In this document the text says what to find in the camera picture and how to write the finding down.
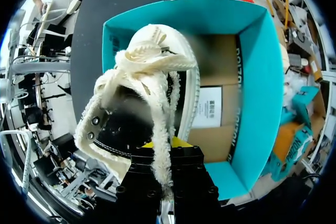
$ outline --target person's hand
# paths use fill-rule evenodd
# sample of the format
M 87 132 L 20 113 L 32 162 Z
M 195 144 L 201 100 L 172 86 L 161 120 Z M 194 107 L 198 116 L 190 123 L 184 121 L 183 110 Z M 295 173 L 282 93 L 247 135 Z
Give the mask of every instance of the person's hand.
M 44 4 L 42 1 L 39 1 L 38 3 L 36 3 L 38 12 L 41 14 L 41 16 L 43 15 L 43 13 L 46 11 L 47 9 L 47 5 Z

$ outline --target shoelace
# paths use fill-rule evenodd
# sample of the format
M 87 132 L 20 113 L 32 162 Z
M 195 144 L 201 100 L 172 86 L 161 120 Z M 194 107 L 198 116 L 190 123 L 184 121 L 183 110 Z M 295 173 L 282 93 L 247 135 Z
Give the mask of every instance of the shoelace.
M 166 34 L 158 26 L 148 25 L 146 33 L 132 38 L 127 50 L 116 54 L 116 66 L 100 76 L 95 85 L 95 93 L 87 105 L 76 130 L 77 146 L 90 155 L 85 128 L 91 123 L 89 115 L 98 108 L 113 110 L 111 100 L 118 86 L 136 91 L 150 106 L 153 126 L 152 142 L 154 160 L 152 167 L 155 178 L 164 191 L 171 186 L 170 144 L 168 139 L 175 133 L 174 118 L 180 95 L 177 71 L 186 71 L 197 65 L 196 61 L 184 55 L 162 52 L 160 44 Z M 167 74 L 173 80 L 170 104 L 166 97 Z

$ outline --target screw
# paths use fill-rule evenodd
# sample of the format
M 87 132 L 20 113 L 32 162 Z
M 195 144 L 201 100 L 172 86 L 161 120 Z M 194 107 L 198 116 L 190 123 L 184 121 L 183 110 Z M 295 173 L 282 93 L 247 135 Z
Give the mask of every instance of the screw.
M 118 186 L 116 191 L 120 194 L 123 194 L 124 192 L 126 192 L 126 187 L 124 186 Z
M 95 117 L 92 119 L 91 123 L 92 123 L 93 125 L 98 125 L 99 121 L 100 121 L 99 117 L 95 116 Z
M 89 140 L 92 140 L 92 139 L 95 137 L 95 135 L 94 135 L 93 132 L 89 132 L 89 133 L 86 135 L 86 137 L 87 137 Z
M 147 194 L 147 197 L 153 198 L 153 197 L 155 197 L 155 195 L 156 195 L 156 191 L 155 190 L 150 190 Z
M 212 186 L 212 187 L 209 188 L 208 192 L 210 194 L 214 194 L 214 193 L 218 192 L 218 187 L 217 186 Z

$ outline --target white label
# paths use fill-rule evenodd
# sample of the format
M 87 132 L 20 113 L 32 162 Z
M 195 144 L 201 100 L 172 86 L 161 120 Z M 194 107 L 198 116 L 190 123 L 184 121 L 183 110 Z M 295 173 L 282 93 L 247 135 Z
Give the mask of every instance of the white label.
M 199 93 L 192 128 L 220 127 L 222 121 L 222 87 L 204 87 Z
M 310 63 L 310 65 L 311 65 L 311 68 L 312 68 L 313 72 L 316 72 L 317 71 L 317 66 L 316 66 L 316 63 L 315 63 L 314 60 Z
M 300 148 L 298 148 L 298 152 L 296 154 L 296 157 L 294 158 L 294 161 L 297 161 L 302 155 L 303 155 L 303 148 L 305 147 L 305 145 L 307 143 L 310 143 L 313 141 L 313 137 L 309 136 L 308 138 L 306 138 L 306 140 L 304 140 L 303 144 L 301 145 Z

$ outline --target white sneaker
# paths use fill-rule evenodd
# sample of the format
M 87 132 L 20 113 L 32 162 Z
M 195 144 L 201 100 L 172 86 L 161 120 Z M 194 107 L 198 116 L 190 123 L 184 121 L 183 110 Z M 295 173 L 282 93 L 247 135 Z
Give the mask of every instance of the white sneaker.
M 200 74 L 194 53 L 177 30 L 147 25 L 115 58 L 115 68 L 96 82 L 77 126 L 75 144 L 105 163 L 121 182 L 132 150 L 152 141 L 154 175 L 167 187 L 174 124 L 179 126 L 177 137 L 186 141 L 197 108 Z M 180 81 L 180 74 L 185 81 Z M 185 96 L 179 99 L 181 86 Z M 175 113 L 182 115 L 181 120 L 175 122 Z

